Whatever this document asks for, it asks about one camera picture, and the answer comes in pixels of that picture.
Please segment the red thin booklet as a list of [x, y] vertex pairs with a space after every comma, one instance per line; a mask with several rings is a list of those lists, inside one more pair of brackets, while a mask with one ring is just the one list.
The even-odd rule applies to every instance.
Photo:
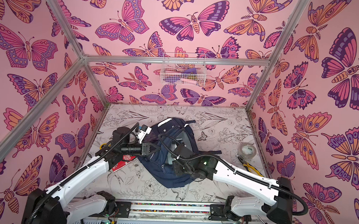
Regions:
[[128, 165], [130, 162], [132, 162], [135, 159], [137, 159], [136, 156], [124, 155], [122, 157], [122, 160], [112, 168], [112, 172], [116, 172], [116, 171], [120, 170], [121, 168]]

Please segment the navy blue student backpack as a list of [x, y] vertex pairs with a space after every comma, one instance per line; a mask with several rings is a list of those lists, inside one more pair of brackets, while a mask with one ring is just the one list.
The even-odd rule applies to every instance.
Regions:
[[185, 121], [181, 118], [167, 118], [152, 126], [145, 141], [160, 146], [160, 151], [151, 157], [139, 156], [138, 159], [148, 172], [166, 188], [184, 187], [196, 179], [189, 175], [176, 176], [172, 166], [172, 152], [179, 146], [185, 145], [194, 154], [209, 153], [220, 155], [217, 151], [200, 151], [195, 140], [191, 125], [195, 120]]

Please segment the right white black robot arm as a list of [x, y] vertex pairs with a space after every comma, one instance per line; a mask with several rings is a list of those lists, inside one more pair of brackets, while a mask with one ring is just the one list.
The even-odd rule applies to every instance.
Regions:
[[238, 168], [218, 155], [202, 153], [194, 155], [185, 145], [170, 150], [174, 161], [183, 171], [194, 178], [204, 178], [234, 186], [253, 197], [230, 200], [230, 211], [240, 217], [247, 215], [266, 216], [276, 224], [292, 224], [293, 216], [307, 214], [308, 206], [293, 191], [285, 178], [269, 179]]

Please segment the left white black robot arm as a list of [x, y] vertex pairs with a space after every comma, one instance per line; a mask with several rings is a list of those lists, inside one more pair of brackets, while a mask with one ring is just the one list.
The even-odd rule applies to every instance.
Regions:
[[124, 156], [148, 156], [160, 150], [154, 143], [156, 130], [135, 124], [120, 127], [88, 163], [45, 190], [36, 189], [27, 198], [22, 224], [71, 224], [93, 214], [117, 213], [116, 198], [106, 191], [70, 205], [73, 198], [99, 176], [124, 161]]

